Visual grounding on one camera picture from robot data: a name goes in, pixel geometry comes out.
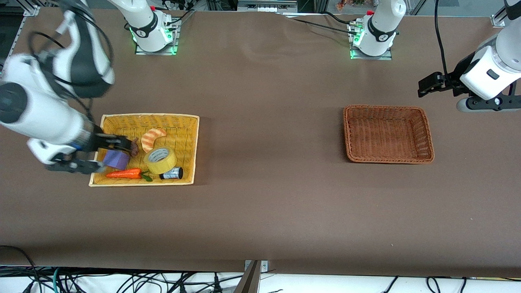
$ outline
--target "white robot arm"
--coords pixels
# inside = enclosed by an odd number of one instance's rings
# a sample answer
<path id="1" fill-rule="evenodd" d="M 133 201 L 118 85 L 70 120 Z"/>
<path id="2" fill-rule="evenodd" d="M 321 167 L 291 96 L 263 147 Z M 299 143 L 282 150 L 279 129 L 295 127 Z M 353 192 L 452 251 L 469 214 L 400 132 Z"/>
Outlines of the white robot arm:
<path id="1" fill-rule="evenodd" d="M 64 21 L 56 37 L 68 31 L 67 48 L 17 54 L 8 58 L 0 83 L 0 124 L 30 137 L 28 146 L 47 169 L 89 174 L 103 169 L 101 162 L 76 158 L 78 151 L 98 148 L 130 151 L 123 136 L 107 135 L 87 116 L 67 104 L 66 98 L 102 96 L 114 83 L 100 32 L 84 0 L 60 0 Z M 33 32 L 31 36 L 42 33 Z"/>
<path id="2" fill-rule="evenodd" d="M 166 33 L 171 29 L 172 16 L 151 8 L 146 0 L 108 0 L 125 17 L 138 46 L 156 52 L 173 42 Z"/>
<path id="3" fill-rule="evenodd" d="M 521 96 L 515 95 L 516 81 L 521 78 L 521 0 L 504 2 L 508 16 L 505 28 L 461 60 L 447 76 L 434 72 L 421 80 L 419 97 L 452 89 L 454 96 L 469 94 L 456 105 L 462 112 L 521 108 Z M 509 94 L 503 94 L 508 87 Z"/>
<path id="4" fill-rule="evenodd" d="M 353 45 L 368 56 L 380 56 L 392 46 L 397 28 L 407 11 L 404 0 L 381 0 L 373 15 L 356 20 L 360 28 Z"/>

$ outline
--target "purple block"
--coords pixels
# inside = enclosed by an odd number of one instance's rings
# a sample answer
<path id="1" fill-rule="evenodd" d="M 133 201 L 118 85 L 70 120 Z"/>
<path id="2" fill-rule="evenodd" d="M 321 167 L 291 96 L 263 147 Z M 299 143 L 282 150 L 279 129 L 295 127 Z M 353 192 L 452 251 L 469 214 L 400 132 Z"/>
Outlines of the purple block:
<path id="1" fill-rule="evenodd" d="M 103 159 L 103 164 L 110 166 L 112 168 L 125 170 L 127 168 L 127 164 L 129 163 L 130 156 L 126 153 L 108 150 L 105 158 Z"/>

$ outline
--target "brown tablecloth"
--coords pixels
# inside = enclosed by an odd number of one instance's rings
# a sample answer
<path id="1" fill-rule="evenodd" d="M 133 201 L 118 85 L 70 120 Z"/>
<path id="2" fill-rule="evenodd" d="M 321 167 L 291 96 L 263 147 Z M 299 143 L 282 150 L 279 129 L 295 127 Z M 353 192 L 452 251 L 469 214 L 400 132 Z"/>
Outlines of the brown tablecloth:
<path id="1" fill-rule="evenodd" d="M 273 13 L 197 12 L 177 56 L 135 56 L 120 12 L 94 14 L 116 54 L 96 119 L 201 116 L 195 185 L 90 188 L 0 128 L 0 242 L 53 266 L 240 271 L 268 259 L 280 273 L 521 276 L 521 113 L 417 97 L 418 80 L 441 71 L 432 17 L 405 17 L 393 60 L 375 62 L 351 60 L 342 33 Z M 42 9 L 15 51 L 61 20 Z M 443 17 L 440 30 L 449 69 L 495 32 L 488 18 Z M 425 109 L 434 162 L 350 163 L 349 104 Z M 23 259 L 0 251 L 0 262 Z"/>

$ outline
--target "toy carrot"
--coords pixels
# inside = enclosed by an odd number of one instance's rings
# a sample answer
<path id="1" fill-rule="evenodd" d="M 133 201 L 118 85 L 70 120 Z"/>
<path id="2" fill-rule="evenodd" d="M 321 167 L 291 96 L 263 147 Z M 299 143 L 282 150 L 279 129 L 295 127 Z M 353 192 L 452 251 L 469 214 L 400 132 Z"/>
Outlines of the toy carrot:
<path id="1" fill-rule="evenodd" d="M 126 179 L 145 179 L 148 182 L 152 181 L 152 178 L 145 175 L 148 173 L 148 171 L 141 172 L 141 169 L 134 168 L 134 169 L 128 169 L 128 170 L 122 170 L 122 171 L 115 171 L 108 173 L 105 175 L 107 178 L 126 178 Z"/>

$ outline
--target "yellow tape roll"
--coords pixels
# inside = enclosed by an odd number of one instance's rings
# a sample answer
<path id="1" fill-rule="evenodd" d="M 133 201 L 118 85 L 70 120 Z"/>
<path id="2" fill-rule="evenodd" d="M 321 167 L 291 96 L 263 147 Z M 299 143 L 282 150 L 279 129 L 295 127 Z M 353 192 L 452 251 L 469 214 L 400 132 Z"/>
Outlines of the yellow tape roll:
<path id="1" fill-rule="evenodd" d="M 145 156 L 145 164 L 152 174 L 163 174 L 176 166 L 177 158 L 169 146 L 160 146 L 149 151 Z"/>

